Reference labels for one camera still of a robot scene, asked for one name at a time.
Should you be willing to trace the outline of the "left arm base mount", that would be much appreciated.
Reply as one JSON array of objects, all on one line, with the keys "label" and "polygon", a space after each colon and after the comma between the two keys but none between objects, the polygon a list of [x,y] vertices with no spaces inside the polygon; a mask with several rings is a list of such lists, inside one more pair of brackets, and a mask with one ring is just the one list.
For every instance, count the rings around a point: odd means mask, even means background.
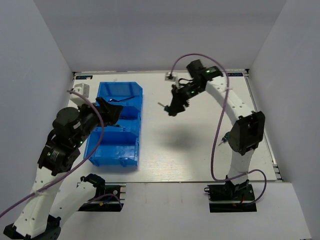
[{"label": "left arm base mount", "polygon": [[91,202],[84,203],[79,212],[120,212],[126,198],[125,183],[106,183],[104,187],[96,191]]}]

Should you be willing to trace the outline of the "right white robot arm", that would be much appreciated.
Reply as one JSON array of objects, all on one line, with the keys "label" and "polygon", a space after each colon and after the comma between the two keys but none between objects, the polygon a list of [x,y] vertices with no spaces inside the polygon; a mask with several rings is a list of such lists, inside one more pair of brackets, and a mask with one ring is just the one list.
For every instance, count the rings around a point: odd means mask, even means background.
[{"label": "right white robot arm", "polygon": [[186,67],[191,80],[186,84],[172,85],[172,100],[164,107],[169,116],[175,117],[189,106],[189,100],[202,92],[210,94],[227,115],[232,128],[228,144],[232,149],[231,164],[224,179],[226,195],[236,200],[249,185],[248,173],[252,155],[263,139],[265,115],[253,111],[231,89],[229,75],[216,66],[204,67],[197,59]]}]

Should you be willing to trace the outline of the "green stubby phillips screwdriver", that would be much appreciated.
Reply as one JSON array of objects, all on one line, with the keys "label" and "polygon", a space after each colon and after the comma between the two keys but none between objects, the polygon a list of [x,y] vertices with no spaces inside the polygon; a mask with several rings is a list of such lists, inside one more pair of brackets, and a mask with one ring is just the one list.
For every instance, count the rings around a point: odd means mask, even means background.
[{"label": "green stubby phillips screwdriver", "polygon": [[228,141],[228,139],[229,139],[229,135],[230,135],[230,133],[227,132],[227,133],[222,137],[222,139],[221,139],[220,143],[218,144],[218,146],[226,143],[226,142]]}]

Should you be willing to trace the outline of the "brown hex key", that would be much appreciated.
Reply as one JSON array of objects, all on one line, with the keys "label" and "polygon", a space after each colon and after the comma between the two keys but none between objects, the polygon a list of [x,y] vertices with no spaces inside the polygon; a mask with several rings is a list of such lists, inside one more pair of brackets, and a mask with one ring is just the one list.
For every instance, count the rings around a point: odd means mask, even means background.
[{"label": "brown hex key", "polygon": [[130,96],[130,97],[126,97],[126,98],[123,98],[123,99],[121,99],[121,100],[118,100],[117,102],[119,103],[119,102],[125,102],[125,101],[128,101],[128,100],[130,100],[130,99],[133,99],[133,98],[135,98],[136,96]]},{"label": "brown hex key", "polygon": [[113,102],[113,103],[119,103],[120,102],[120,100],[116,100],[116,99],[110,99],[110,100],[108,100],[108,102]]}]

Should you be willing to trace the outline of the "blue plastic compartment bin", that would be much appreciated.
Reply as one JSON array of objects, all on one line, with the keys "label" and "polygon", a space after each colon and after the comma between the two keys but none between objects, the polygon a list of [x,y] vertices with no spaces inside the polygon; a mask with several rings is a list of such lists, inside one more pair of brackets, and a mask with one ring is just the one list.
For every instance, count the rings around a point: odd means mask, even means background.
[{"label": "blue plastic compartment bin", "polygon": [[104,128],[103,139],[89,161],[100,166],[137,166],[139,162],[140,132],[143,106],[143,88],[137,82],[101,82],[97,96],[107,102],[110,99],[121,100],[135,96],[128,101],[108,102],[123,106],[116,124]]}]

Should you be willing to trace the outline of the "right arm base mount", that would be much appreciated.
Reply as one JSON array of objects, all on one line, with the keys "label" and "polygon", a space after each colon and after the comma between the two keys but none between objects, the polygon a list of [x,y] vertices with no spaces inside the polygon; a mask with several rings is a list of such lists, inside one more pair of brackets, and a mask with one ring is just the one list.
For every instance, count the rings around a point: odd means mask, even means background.
[{"label": "right arm base mount", "polygon": [[211,213],[253,213],[257,212],[254,190],[251,184],[235,195],[227,192],[224,184],[212,184],[205,187],[208,194],[209,211]]}]

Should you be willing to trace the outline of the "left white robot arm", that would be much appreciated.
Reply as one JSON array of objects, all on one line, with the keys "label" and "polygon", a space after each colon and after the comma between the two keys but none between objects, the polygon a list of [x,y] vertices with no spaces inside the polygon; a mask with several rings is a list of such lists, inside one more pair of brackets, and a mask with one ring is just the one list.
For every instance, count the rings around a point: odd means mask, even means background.
[{"label": "left white robot arm", "polygon": [[56,240],[73,213],[91,199],[105,196],[106,181],[90,173],[52,209],[64,178],[80,155],[80,146],[96,127],[116,124],[122,111],[123,106],[98,97],[96,103],[84,100],[77,107],[65,107],[56,114],[37,162],[32,191],[23,199],[26,205],[18,219],[4,228],[4,235],[12,240]]}]

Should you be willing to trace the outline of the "black green precision screwdriver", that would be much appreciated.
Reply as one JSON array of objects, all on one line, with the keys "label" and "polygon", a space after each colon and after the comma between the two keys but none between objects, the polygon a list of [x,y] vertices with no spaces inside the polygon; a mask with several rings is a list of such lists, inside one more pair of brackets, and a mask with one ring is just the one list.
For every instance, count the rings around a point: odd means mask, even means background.
[{"label": "black green precision screwdriver", "polygon": [[116,128],[121,128],[121,129],[123,129],[123,130],[126,129],[125,126],[122,126],[122,125],[119,125],[119,124],[113,124],[112,126],[113,126],[113,127],[116,127]]}]

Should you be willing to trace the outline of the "green orange stubby screwdriver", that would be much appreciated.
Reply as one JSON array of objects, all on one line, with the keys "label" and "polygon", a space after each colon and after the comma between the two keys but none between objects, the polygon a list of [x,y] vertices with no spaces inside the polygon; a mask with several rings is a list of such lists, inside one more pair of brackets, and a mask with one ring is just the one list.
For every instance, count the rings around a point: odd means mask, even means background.
[{"label": "green orange stubby screwdriver", "polygon": [[161,102],[158,102],[157,103],[158,105],[160,105],[161,107],[163,107],[163,109],[165,110],[165,111],[167,111],[168,110],[168,105],[164,105],[164,104],[162,104]]}]

